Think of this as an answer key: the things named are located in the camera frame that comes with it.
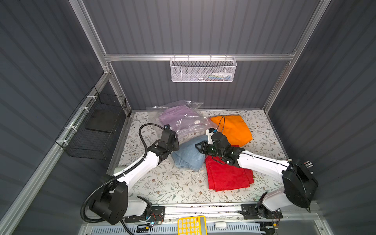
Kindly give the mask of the grey blue garment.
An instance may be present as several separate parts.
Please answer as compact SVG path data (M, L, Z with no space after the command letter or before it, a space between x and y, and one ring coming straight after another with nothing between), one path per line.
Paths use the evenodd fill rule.
M206 135L198 136L180 145L178 151L171 153L171 157L177 168L187 168L193 171L199 171L205 161L206 155L200 153L195 145L207 141Z

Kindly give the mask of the orange trousers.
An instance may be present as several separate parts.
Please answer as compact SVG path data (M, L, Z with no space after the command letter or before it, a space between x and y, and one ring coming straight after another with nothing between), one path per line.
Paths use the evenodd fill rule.
M232 146L243 147L253 139L250 129L239 115L211 117L210 120Z

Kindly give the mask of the lilac garment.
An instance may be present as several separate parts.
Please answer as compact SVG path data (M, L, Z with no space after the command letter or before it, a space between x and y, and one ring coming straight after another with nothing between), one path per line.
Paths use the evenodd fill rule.
M176 133L207 124L205 117L186 105L168 108L159 115L158 119L163 125L169 124L171 130ZM200 120L201 123L196 125L195 120Z

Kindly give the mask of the red garment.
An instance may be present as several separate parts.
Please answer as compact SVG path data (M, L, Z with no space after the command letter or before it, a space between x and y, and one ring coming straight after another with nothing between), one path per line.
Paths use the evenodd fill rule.
M205 164L210 190L216 192L238 190L248 188L255 182L252 170L225 164L219 157L207 155Z

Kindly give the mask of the clear plastic vacuum bag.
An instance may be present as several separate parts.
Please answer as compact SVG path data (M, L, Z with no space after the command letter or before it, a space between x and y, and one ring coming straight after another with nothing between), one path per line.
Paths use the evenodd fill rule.
M204 116L199 108L203 102L179 100L161 106L147 107L150 123L160 126L169 125L180 140L188 140L194 135L203 135L214 123Z

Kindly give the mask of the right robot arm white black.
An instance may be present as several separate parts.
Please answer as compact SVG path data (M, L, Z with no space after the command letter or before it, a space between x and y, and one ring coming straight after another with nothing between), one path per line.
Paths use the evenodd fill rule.
M218 157L220 163L250 169L282 183L275 191L265 192L257 202L256 211L260 217L290 205L310 210L318 181L308 170L307 164L295 160L276 160L231 146L227 137L220 132L209 133L208 139L197 143L195 148L201 154Z

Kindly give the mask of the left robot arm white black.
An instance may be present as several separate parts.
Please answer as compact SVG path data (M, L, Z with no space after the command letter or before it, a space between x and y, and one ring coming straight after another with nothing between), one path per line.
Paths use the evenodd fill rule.
M80 215L88 223L107 221L111 225L124 217L140 216L148 219L151 203L139 196L131 197L133 186L150 170L156 168L169 154L179 149L176 132L164 129L161 138L146 148L144 155L91 193L84 201Z

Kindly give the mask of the pale green vacuum pump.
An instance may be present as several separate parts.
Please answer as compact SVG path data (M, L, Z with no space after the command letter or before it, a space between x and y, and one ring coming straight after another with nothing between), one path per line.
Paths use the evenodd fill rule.
M116 174L116 173L118 173L118 172L121 172L121 171L123 171L124 169L125 169L124 166L119 166L119 167L117 167L117 168L114 169L114 174Z

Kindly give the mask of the white bottle in basket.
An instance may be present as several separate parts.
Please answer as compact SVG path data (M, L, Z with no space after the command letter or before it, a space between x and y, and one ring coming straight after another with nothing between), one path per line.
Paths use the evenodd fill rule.
M233 77L233 74L231 72L215 72L215 73L212 73L212 76L220 77L225 80L231 80Z

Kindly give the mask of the small white box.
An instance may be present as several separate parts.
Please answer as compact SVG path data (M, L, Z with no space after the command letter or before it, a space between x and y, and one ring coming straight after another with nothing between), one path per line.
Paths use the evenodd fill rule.
M226 229L227 223L225 221L217 221L217 222L214 223L214 227L216 229Z

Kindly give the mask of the yellow calculator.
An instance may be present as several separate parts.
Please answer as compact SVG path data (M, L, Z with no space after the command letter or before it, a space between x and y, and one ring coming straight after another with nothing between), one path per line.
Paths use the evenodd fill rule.
M177 221L178 235L207 235L206 218L203 215L179 218Z

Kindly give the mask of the cup with pens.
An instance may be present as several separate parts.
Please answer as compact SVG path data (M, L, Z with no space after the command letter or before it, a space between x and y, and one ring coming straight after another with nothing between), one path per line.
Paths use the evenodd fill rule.
M307 162L304 162L304 166L305 166L306 168L311 168L311 167L313 167L313 163L310 162L310 161L307 161Z

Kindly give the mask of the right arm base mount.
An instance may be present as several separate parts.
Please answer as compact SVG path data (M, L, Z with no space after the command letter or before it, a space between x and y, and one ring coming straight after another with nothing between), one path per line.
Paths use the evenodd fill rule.
M239 213L243 215L244 219L281 219L283 214L281 209L276 211L270 211L262 204L262 200L265 198L267 192L265 192L260 200L256 203L241 204L241 210Z

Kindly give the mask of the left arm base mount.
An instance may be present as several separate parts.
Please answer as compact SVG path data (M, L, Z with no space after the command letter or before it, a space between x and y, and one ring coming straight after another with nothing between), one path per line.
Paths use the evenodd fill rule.
M126 223L156 223L165 219L165 206L152 205L147 199L136 197L128 200L128 208L123 216Z

